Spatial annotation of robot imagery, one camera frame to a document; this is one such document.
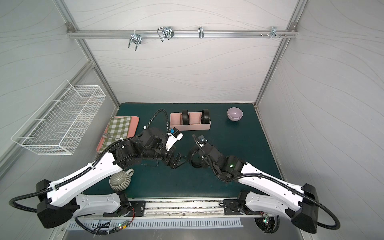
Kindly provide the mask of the pink compartment storage box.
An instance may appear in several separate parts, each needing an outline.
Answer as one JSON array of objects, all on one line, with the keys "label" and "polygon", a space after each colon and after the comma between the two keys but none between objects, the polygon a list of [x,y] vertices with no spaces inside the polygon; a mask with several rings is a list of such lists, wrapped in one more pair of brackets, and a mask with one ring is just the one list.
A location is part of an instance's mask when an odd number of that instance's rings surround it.
[{"label": "pink compartment storage box", "polygon": [[186,114],[171,113],[170,114],[170,127],[176,128],[179,131],[204,131],[211,129],[211,121],[207,124],[202,122],[202,112],[188,112],[189,124],[186,122]]}]

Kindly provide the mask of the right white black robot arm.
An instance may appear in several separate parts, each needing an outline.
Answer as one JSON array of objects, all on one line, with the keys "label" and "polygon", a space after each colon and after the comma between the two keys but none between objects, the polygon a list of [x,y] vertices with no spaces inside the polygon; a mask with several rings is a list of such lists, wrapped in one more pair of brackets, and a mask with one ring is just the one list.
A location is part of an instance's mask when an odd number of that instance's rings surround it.
[{"label": "right white black robot arm", "polygon": [[338,230],[341,223],[337,216],[318,201],[312,185],[294,185],[279,180],[235,156],[225,157],[207,142],[195,141],[199,154],[222,182],[238,182],[265,194],[262,197],[248,192],[243,204],[252,212],[273,213],[290,219],[298,229],[315,234],[319,227]]}]

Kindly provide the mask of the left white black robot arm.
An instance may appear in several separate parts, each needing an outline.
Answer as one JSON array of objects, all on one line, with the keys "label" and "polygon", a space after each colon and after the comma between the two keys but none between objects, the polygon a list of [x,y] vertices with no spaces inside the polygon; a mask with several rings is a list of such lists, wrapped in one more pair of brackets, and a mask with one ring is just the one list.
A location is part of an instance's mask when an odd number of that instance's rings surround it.
[{"label": "left white black robot arm", "polygon": [[167,133],[147,128],[137,136],[112,143],[94,162],[62,179],[38,182],[35,193],[14,197],[9,200],[9,205],[36,213],[46,229],[83,215],[103,213],[108,217],[124,216],[132,204],[123,190],[93,197],[83,192],[107,177],[126,172],[142,160],[162,161],[176,168],[182,156],[175,154],[174,145],[182,138],[183,134],[176,128]]}]

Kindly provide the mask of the pink plastic tray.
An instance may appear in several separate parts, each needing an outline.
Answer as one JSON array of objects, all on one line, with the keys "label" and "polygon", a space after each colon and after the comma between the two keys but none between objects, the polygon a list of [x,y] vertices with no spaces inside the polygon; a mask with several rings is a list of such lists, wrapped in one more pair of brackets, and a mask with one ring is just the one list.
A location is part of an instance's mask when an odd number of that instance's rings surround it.
[{"label": "pink plastic tray", "polygon": [[130,123],[130,128],[129,128],[129,133],[128,133],[127,138],[133,137],[135,135],[136,129],[138,127],[139,120],[140,120],[139,117],[137,117],[137,116],[131,116],[131,117],[132,117],[132,120]]}]

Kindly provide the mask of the green checkered cloth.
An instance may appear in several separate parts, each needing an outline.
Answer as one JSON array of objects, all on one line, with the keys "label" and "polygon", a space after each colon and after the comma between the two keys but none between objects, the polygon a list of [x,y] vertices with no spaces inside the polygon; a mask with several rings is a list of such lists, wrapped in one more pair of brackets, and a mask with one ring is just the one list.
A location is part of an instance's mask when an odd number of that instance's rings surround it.
[{"label": "green checkered cloth", "polygon": [[105,132],[102,135],[101,142],[98,145],[97,152],[101,153],[110,144],[128,137],[132,117],[113,117],[110,119]]}]

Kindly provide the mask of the dark green table mat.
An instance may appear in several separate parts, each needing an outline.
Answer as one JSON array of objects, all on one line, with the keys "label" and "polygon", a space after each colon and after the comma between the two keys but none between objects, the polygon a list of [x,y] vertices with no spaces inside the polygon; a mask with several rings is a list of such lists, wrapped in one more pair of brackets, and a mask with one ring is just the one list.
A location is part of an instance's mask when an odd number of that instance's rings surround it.
[{"label": "dark green table mat", "polygon": [[[147,123],[161,130],[165,129],[165,114],[155,116],[155,112],[164,109],[166,114],[209,110],[212,125],[208,131],[187,131],[176,143],[177,153],[186,156],[194,146],[193,136],[203,135],[225,156],[236,156],[251,163],[263,172],[279,178],[275,159],[263,132],[256,110],[252,104],[239,104],[243,118],[238,122],[228,119],[227,111],[232,104],[160,104],[160,103],[124,103],[118,116],[137,116],[141,132]],[[248,186],[237,182],[219,181],[210,169],[195,169],[186,163],[173,170],[157,161],[143,161],[134,166],[134,176],[127,188],[129,198],[204,198],[236,197]]]}]

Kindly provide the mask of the grey ribbed ceramic mug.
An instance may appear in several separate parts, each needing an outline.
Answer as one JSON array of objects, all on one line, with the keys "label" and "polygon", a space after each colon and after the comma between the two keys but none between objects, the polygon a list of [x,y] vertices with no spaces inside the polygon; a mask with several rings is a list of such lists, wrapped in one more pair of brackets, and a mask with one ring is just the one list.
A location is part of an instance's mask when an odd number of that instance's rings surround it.
[{"label": "grey ribbed ceramic mug", "polygon": [[115,192],[122,192],[127,189],[131,184],[134,173],[134,169],[129,169],[127,171],[120,171],[111,175],[109,179],[111,189]]}]

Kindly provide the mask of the purple small bowl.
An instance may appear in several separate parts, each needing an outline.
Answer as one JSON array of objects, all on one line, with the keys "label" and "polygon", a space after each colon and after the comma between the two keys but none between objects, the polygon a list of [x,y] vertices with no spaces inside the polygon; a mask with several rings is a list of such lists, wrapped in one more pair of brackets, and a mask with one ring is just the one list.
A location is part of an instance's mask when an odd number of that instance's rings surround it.
[{"label": "purple small bowl", "polygon": [[239,108],[232,107],[227,110],[227,117],[233,122],[238,122],[243,118],[243,111]]}]

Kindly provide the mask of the metal hook clamp left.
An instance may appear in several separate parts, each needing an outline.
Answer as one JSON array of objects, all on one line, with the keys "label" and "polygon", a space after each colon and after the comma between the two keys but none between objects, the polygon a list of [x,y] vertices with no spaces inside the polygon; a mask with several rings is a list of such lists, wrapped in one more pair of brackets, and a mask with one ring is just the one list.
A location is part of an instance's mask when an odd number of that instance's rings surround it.
[{"label": "metal hook clamp left", "polygon": [[130,36],[128,48],[135,46],[135,51],[137,51],[138,46],[142,43],[142,37],[139,34],[133,33]]}]

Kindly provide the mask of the metal hook clamp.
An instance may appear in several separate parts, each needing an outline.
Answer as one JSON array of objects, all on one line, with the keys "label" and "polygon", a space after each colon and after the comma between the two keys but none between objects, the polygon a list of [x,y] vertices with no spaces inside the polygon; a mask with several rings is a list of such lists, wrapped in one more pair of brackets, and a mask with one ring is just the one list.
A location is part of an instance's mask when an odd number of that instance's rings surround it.
[{"label": "metal hook clamp", "polygon": [[159,35],[161,42],[164,42],[165,39],[170,40],[175,35],[173,28],[169,26],[158,28],[157,33]]},{"label": "metal hook clamp", "polygon": [[278,29],[276,27],[272,27],[269,33],[267,33],[267,34],[260,34],[260,36],[262,38],[269,38],[269,39],[273,39],[273,38],[282,39],[282,38],[286,38],[287,37],[286,34],[279,33]]},{"label": "metal hook clamp", "polygon": [[133,33],[130,36],[128,48],[135,46],[135,51],[137,51],[138,46],[142,43],[142,37],[139,34]]}]

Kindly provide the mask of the metal hook clamp centre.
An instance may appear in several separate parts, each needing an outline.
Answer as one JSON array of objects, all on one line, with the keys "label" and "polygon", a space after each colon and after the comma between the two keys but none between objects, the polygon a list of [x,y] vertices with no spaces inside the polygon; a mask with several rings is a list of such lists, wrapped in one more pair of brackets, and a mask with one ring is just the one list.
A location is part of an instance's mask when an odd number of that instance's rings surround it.
[{"label": "metal hook clamp centre", "polygon": [[170,40],[175,35],[173,28],[169,26],[158,28],[157,33],[159,35],[161,42],[164,42],[165,39]]}]

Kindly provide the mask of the metal hook clamp right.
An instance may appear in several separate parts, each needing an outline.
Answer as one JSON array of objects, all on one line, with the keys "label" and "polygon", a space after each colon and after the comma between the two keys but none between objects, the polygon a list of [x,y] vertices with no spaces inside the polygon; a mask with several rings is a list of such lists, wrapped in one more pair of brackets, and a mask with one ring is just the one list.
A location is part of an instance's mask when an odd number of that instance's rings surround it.
[{"label": "metal hook clamp right", "polygon": [[279,33],[278,29],[276,27],[272,27],[269,33],[267,33],[267,34],[260,34],[260,36],[262,38],[269,38],[269,39],[273,39],[273,38],[282,39],[282,38],[286,38],[287,37],[286,34]]}]

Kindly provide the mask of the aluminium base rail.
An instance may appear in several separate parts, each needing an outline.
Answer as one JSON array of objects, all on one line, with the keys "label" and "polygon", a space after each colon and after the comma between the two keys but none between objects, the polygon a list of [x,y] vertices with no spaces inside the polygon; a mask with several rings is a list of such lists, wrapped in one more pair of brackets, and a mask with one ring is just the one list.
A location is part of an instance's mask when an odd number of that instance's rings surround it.
[{"label": "aluminium base rail", "polygon": [[291,218],[304,205],[303,199],[283,201],[271,196],[244,192],[237,199],[128,200],[122,195],[82,195],[75,197],[59,217],[66,222],[74,217],[100,214],[105,218],[176,215],[257,215],[272,214]]}]

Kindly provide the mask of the aluminium crossbar rail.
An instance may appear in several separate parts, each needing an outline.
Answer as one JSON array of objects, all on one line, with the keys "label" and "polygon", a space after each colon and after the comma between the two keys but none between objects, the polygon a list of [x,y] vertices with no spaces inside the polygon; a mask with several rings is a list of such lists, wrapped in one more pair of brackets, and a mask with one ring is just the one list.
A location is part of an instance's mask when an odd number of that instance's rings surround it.
[{"label": "aluminium crossbar rail", "polygon": [[[203,39],[256,39],[262,38],[260,34],[267,34],[270,30],[206,30],[204,29]],[[287,35],[286,38],[295,38],[299,32],[278,30],[279,33]],[[131,34],[139,34],[142,39],[160,39],[157,30],[143,31],[75,31],[68,32],[71,39],[129,39]],[[196,30],[174,30],[172,39],[199,39],[198,29]]]}]

